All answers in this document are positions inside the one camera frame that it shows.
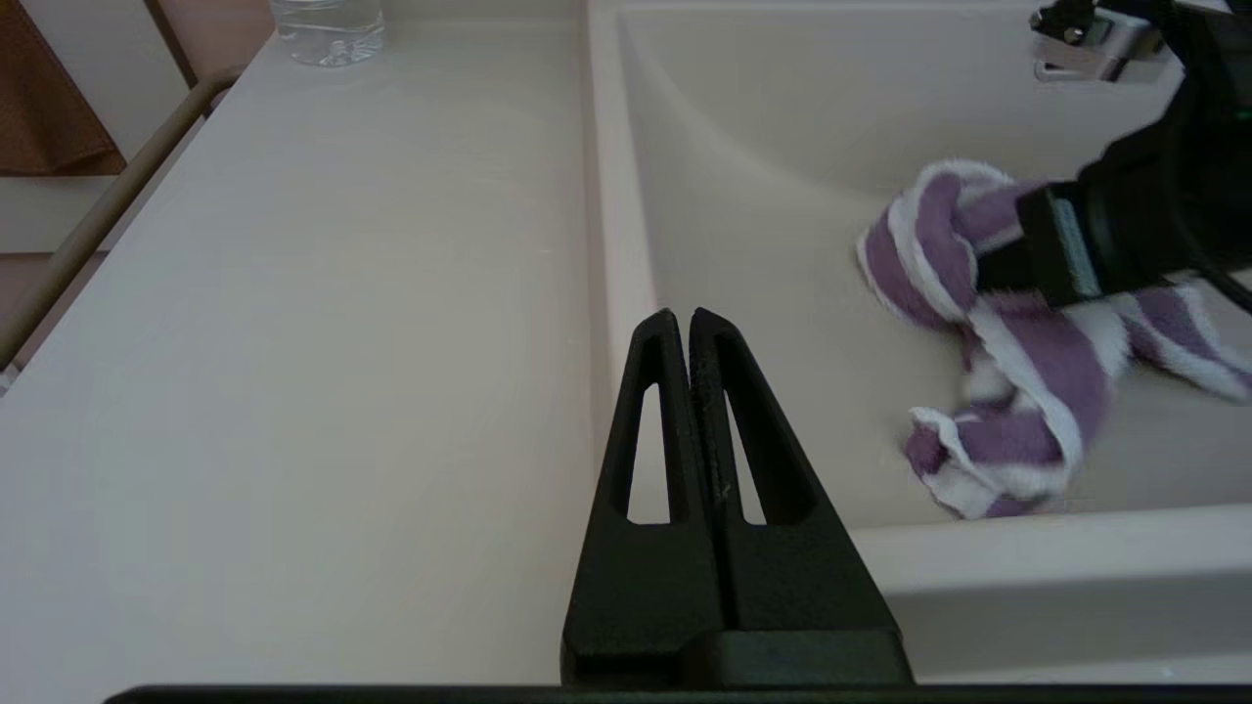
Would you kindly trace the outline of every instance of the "white sink basin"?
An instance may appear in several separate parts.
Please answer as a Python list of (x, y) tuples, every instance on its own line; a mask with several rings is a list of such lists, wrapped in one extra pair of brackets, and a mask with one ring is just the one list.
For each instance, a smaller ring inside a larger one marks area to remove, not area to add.
[[(1063, 515), (954, 524), (900, 452), (910, 407), (957, 406), (960, 362), (878, 304), (856, 236), (934, 159), (1072, 177), (1178, 79), (1038, 83), (1032, 9), (591, 0), (597, 442), (632, 327), (707, 307), (751, 344), (921, 679), (1246, 680), (1246, 408), (1134, 371)], [(1252, 351), (1249, 321), (1212, 309)], [(664, 520), (660, 457), (645, 436), (641, 521)]]

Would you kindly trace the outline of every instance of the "plastic water bottle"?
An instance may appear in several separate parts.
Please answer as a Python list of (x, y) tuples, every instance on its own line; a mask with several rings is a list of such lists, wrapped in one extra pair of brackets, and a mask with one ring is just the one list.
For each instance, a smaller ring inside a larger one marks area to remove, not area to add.
[(346, 66), (382, 51), (381, 0), (269, 0), (278, 36), (292, 58)]

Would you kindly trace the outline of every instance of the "purple and white striped towel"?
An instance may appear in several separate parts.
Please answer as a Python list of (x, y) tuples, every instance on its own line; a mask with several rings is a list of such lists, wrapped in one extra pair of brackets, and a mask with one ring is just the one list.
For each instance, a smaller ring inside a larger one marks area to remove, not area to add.
[(963, 337), (968, 407), (914, 408), (905, 455), (935, 500), (967, 519), (1062, 495), (1132, 353), (1233, 401), (1252, 395), (1252, 367), (1221, 344), (1189, 286), (1063, 311), (1037, 293), (979, 294), (977, 257), (1022, 237), (1015, 200), (1037, 187), (979, 162), (938, 162), (858, 243), (884, 306)]

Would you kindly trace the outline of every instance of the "metal handrail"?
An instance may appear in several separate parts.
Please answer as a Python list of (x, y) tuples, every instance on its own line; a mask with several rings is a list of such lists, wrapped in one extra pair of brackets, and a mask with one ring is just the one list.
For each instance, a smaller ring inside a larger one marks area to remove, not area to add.
[(91, 205), (86, 215), (79, 220), (60, 248), (53, 253), (39, 278), (23, 293), (18, 306), (4, 319), (0, 319), (0, 370), (9, 368), (21, 347), (35, 333), (39, 323), (44, 322), (74, 277), (83, 271), (91, 254), (100, 248), (100, 243), (162, 168), (165, 159), (174, 153), (192, 125), (204, 116), (214, 98), (234, 85), (240, 73), (243, 73), (243, 66), (234, 66), (195, 84), (195, 88), (156, 129), (151, 139), (118, 174), (118, 178), (100, 195), (95, 205)]

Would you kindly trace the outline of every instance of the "white countertop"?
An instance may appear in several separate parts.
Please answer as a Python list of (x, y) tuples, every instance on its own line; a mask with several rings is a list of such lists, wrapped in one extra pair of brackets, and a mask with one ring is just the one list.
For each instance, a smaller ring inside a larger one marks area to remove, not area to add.
[(577, 28), (388, 31), (267, 48), (4, 398), (6, 704), (557, 681), (598, 457)]

